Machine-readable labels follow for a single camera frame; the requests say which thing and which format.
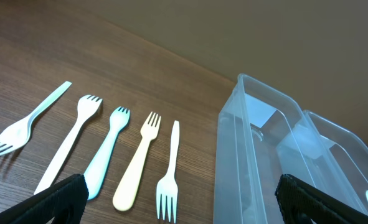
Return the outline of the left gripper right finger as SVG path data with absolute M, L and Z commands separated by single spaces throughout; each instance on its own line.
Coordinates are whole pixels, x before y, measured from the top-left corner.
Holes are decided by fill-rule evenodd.
M 275 196 L 286 224 L 368 224 L 368 215 L 291 174 L 280 176 Z

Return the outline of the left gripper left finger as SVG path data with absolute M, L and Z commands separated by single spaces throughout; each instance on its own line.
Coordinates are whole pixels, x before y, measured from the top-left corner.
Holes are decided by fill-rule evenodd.
M 84 175 L 74 174 L 0 213 L 0 224 L 80 223 L 89 196 Z

